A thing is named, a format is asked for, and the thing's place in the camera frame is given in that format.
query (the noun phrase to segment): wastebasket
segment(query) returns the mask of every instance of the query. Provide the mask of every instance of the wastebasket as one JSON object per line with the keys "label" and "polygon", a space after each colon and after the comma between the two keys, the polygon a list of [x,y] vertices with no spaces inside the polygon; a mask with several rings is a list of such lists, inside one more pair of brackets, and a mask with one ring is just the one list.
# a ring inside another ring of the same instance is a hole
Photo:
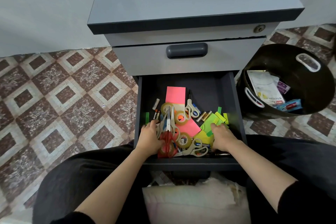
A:
{"label": "wastebasket", "polygon": [[[254,93],[247,70],[266,70],[291,87],[286,101],[301,99],[302,109],[283,112],[264,103]],[[312,53],[288,44],[269,44],[259,48],[237,82],[243,117],[268,120],[312,114],[326,108],[335,94],[335,82],[329,68]]]}

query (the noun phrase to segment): drawer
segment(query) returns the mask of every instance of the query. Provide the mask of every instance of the drawer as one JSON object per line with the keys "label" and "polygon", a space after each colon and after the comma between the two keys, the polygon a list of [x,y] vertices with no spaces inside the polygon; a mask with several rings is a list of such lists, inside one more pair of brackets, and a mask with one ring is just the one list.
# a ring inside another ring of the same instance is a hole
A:
{"label": "drawer", "polygon": [[131,76],[230,71],[243,69],[265,38],[259,36],[200,42],[206,43],[208,50],[204,57],[197,58],[168,59],[166,48],[176,43],[129,46],[113,50]]}
{"label": "drawer", "polygon": [[162,44],[187,41],[203,41],[251,36],[267,36],[275,30],[278,24],[279,22],[264,23],[264,25],[266,26],[265,29],[258,33],[254,33],[253,30],[259,24],[254,23],[205,28],[185,28],[105,34],[105,37],[112,47],[139,44]]}
{"label": "drawer", "polygon": [[[154,116],[153,103],[158,98],[161,106],[166,99],[167,86],[186,87],[191,90],[193,102],[201,112],[216,111],[220,106],[226,112],[230,129],[234,135],[246,143],[246,135],[239,108],[236,86],[232,71],[202,72],[187,74],[160,74],[139,76],[138,99],[134,146],[145,124],[145,113]],[[229,171],[240,170],[240,165],[231,156],[218,157],[173,157],[151,156],[143,165],[149,170],[164,171]]]}

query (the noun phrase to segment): tile floor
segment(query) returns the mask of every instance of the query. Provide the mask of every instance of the tile floor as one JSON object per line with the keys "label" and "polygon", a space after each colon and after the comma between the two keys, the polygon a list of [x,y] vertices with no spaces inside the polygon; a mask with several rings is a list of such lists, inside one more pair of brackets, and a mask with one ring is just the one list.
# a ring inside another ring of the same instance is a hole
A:
{"label": "tile floor", "polygon": [[[277,30],[265,44],[287,43],[319,56],[336,76],[336,25]],[[0,59],[0,218],[33,206],[45,175],[76,153],[134,138],[137,85],[111,47]],[[336,145],[336,98],[325,110],[291,119],[244,121],[246,133]],[[169,176],[157,174],[156,184]]]}

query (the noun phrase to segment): bin handle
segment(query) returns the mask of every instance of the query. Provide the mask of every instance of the bin handle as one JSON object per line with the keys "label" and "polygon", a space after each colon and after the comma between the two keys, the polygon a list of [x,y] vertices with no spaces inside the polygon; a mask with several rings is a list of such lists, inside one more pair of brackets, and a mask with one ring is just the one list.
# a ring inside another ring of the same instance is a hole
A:
{"label": "bin handle", "polygon": [[[317,68],[313,68],[313,67],[309,66],[307,63],[305,63],[303,60],[301,60],[300,57],[301,58],[308,58],[309,60],[313,61],[317,65]],[[309,56],[307,53],[300,53],[300,54],[296,55],[296,60],[298,62],[300,62],[302,65],[304,65],[310,72],[315,73],[315,72],[317,72],[321,69],[321,64],[316,59]]]}
{"label": "bin handle", "polygon": [[265,105],[263,103],[261,103],[252,93],[251,91],[245,87],[245,94],[246,96],[251,100],[252,103],[254,103],[256,106],[260,107],[260,108],[264,108]]}

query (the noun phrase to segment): pink sticky note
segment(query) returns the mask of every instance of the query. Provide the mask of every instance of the pink sticky note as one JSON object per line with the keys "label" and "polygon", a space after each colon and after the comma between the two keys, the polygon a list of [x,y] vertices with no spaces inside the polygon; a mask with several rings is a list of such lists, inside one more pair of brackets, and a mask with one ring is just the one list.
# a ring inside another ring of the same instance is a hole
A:
{"label": "pink sticky note", "polygon": [[176,124],[176,126],[178,126],[181,133],[182,132],[188,133],[188,135],[190,135],[191,137],[193,137],[194,135],[196,135],[198,132],[201,131],[200,127],[192,119],[188,120],[188,122],[184,125]]}
{"label": "pink sticky note", "polygon": [[166,103],[185,104],[186,88],[185,87],[167,87]]}

